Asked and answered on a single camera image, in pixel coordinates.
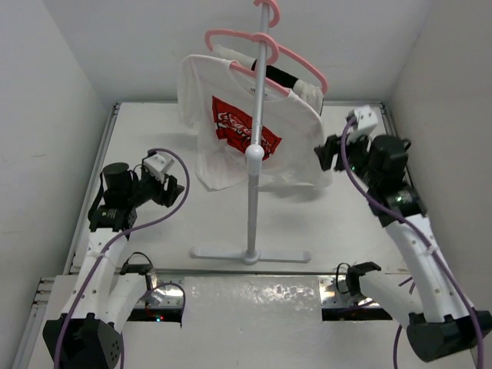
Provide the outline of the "pink plastic hanger front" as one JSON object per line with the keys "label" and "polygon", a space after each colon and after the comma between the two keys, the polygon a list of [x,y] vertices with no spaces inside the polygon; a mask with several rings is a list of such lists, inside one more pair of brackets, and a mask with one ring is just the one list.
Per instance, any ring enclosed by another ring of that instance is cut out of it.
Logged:
{"label": "pink plastic hanger front", "polygon": [[[277,61],[278,56],[280,54],[279,45],[270,35],[268,35],[264,32],[258,32],[258,33],[254,33],[254,34],[249,34],[246,32],[233,32],[231,35],[233,37],[247,39],[248,41],[251,41],[253,43],[258,43],[261,45],[265,44],[266,46],[268,46],[269,49],[271,50],[271,55],[265,59],[265,62],[264,62],[265,66],[269,66],[269,65],[271,65]],[[259,81],[260,78],[262,78],[262,81],[264,81],[269,87],[278,91],[284,97],[287,97],[290,94],[288,89],[279,85],[277,82],[272,81],[270,78],[268,78],[266,76],[266,68],[264,68],[264,70],[261,74],[260,57],[257,58],[256,68],[253,71],[251,69],[246,69],[245,67],[239,65],[239,63],[236,61],[234,61],[230,64],[230,68],[233,68],[237,71],[241,71],[241,72],[243,72],[246,75],[249,75],[251,77],[255,77],[255,79],[257,81]]]}

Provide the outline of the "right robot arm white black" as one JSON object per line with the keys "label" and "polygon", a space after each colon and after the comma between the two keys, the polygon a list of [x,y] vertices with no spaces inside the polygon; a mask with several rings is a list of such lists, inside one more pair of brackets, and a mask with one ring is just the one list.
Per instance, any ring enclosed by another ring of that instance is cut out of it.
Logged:
{"label": "right robot arm white black", "polygon": [[457,285],[433,236],[427,210],[405,179],[411,143],[390,135],[355,141],[332,135],[315,148],[323,170],[346,171],[356,189],[401,253],[419,298],[387,279],[373,261],[348,266],[337,293],[373,298],[407,333],[414,353],[431,362],[477,349],[484,367],[489,311],[477,310]]}

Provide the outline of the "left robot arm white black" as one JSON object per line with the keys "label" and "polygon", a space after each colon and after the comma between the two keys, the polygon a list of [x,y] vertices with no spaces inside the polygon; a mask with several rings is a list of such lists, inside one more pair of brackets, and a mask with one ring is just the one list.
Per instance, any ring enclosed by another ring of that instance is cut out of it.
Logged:
{"label": "left robot arm white black", "polygon": [[45,322],[42,337],[56,368],[114,368],[124,344],[122,328],[135,304],[149,290],[151,265],[117,262],[131,233],[137,210],[155,204],[176,212],[188,188],[168,174],[172,158],[154,153],[139,173],[124,162],[106,165],[88,210],[88,243],[77,280],[58,318]]}

